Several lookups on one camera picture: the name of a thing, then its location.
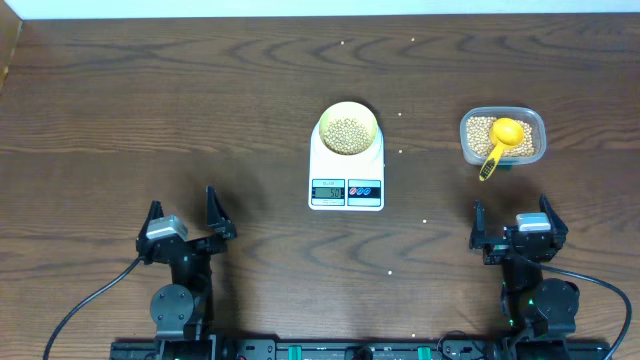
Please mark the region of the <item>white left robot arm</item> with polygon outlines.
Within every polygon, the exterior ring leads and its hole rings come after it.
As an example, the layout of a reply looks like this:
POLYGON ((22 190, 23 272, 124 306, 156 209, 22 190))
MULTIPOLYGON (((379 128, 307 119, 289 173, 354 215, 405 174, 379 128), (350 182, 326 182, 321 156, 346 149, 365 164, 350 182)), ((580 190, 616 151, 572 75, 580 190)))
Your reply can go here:
POLYGON ((211 258, 227 251, 227 242, 237 237, 237 230, 211 185, 206 187, 206 226, 209 235, 190 239, 186 225, 175 215, 165 215, 161 203, 154 201, 136 239, 144 264, 166 264, 171 271, 171 283, 150 301, 158 359, 218 357, 210 330, 214 313, 211 258))

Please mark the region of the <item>yellow measuring scoop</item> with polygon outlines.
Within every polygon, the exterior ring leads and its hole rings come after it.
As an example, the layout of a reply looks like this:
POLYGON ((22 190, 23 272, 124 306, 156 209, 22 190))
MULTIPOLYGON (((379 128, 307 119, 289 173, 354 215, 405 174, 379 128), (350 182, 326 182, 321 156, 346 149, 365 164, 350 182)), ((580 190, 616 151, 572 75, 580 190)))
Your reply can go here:
POLYGON ((491 134, 495 138, 495 144, 480 169, 480 181, 486 181, 491 177, 508 148, 517 147, 524 141, 524 129, 511 118, 497 119, 492 125, 491 134))

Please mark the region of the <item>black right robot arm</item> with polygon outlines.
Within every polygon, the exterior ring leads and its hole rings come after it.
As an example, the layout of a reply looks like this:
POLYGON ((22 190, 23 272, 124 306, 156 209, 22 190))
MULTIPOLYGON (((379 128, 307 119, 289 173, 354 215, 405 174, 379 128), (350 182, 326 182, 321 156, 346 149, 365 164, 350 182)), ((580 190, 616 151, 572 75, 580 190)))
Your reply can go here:
POLYGON ((545 278, 542 265, 562 249, 568 227, 547 198, 539 210, 516 216, 499 236, 487 233, 485 208, 477 200, 469 238, 471 249, 483 252, 486 265, 502 269, 502 308, 513 333, 501 340, 506 359, 568 359, 564 336, 576 331, 580 291, 569 281, 545 278))

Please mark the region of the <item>pile of soybeans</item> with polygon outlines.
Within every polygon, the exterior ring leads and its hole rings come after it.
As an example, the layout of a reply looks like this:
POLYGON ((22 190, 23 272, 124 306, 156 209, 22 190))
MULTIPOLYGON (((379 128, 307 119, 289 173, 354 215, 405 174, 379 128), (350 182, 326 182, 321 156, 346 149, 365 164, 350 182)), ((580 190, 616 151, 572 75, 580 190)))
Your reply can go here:
MULTIPOLYGON (((494 148, 494 143, 490 138, 493 124, 496 117, 471 117, 466 123, 467 140, 473 153, 480 156, 488 156, 494 148)), ((524 131, 524 140, 518 146, 508 148, 503 153, 504 157, 529 157, 536 152, 533 144, 533 127, 528 123, 517 120, 517 123, 524 131)))

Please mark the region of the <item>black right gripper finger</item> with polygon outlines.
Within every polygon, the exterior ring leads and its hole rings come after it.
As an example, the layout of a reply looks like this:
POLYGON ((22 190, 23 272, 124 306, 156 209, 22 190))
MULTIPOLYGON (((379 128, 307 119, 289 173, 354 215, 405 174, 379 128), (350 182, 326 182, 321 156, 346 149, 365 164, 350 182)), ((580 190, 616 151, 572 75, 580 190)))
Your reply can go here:
POLYGON ((561 220, 559 215, 553 210, 547 196, 545 194, 541 194, 539 198, 539 207, 540 210, 546 214, 549 219, 549 223, 551 225, 551 231, 556 233, 567 233, 568 227, 561 220))
POLYGON ((486 238, 485 208, 480 200, 474 202, 475 220, 472 226, 472 240, 483 241, 486 238))

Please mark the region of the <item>white kitchen scale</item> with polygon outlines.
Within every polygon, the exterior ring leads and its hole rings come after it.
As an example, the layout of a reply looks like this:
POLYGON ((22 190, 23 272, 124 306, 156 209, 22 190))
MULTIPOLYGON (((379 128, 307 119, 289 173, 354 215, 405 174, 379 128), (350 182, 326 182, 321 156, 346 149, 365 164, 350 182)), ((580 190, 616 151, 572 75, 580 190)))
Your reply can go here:
POLYGON ((311 135, 308 206, 316 211, 377 212, 385 206, 384 138, 358 155, 339 155, 311 135))

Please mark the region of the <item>clear plastic container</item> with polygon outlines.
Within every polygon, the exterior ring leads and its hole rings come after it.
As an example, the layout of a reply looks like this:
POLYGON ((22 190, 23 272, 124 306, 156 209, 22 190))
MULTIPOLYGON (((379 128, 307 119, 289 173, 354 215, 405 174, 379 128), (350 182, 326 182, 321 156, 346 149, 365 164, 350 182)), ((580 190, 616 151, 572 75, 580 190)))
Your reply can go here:
POLYGON ((533 144, 536 150, 533 156, 529 157, 502 157, 499 161, 499 165, 525 165, 532 164, 538 161, 544 152, 546 151, 547 139, 546 139, 546 130, 544 126, 544 122, 538 113, 535 111, 524 108, 524 107, 513 107, 513 106, 488 106, 488 107, 478 107, 467 112, 460 121, 459 131, 460 131, 460 142, 463 151, 464 159, 472 164, 472 165, 482 165, 487 156, 480 156, 473 153, 469 147, 467 140, 467 130, 466 123, 467 121, 474 116, 480 117, 496 117, 499 118, 511 118, 517 122, 517 120, 522 120, 533 127, 533 144))

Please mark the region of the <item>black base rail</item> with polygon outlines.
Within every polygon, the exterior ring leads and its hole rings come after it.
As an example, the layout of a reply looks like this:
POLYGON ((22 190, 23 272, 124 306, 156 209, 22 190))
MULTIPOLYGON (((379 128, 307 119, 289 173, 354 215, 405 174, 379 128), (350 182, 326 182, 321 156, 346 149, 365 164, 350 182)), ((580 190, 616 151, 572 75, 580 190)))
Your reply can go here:
POLYGON ((427 341, 283 341, 212 335, 207 340, 116 341, 110 360, 478 360, 478 359, 603 359, 610 346, 600 341, 482 341, 447 334, 427 341))

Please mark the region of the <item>soybeans in yellow bowl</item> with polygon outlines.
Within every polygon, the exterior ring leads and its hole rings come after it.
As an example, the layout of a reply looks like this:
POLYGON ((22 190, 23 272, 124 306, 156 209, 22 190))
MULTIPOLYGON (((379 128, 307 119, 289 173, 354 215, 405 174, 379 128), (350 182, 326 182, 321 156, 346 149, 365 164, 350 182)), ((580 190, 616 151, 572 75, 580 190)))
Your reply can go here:
POLYGON ((355 118, 331 121, 321 137, 331 151, 340 155, 359 154, 373 143, 368 128, 355 118))

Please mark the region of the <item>yellow bowl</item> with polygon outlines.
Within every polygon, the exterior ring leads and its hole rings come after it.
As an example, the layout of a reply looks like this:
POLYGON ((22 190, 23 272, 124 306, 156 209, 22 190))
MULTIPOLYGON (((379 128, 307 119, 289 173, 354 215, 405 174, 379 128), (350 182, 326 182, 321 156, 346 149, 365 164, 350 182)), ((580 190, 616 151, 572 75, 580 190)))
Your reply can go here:
POLYGON ((321 135, 325 131, 327 125, 331 121, 340 119, 340 118, 355 118, 361 123, 363 123, 368 128, 370 134, 373 137, 373 143, 366 150, 368 150, 374 144, 378 135, 378 130, 379 130, 377 119, 374 113, 368 107, 353 101, 344 101, 344 102, 336 103, 330 106, 329 108, 327 108, 324 111, 324 113, 321 115, 319 119, 318 131, 319 131, 320 140, 322 141, 323 144, 324 142, 322 140, 321 135))

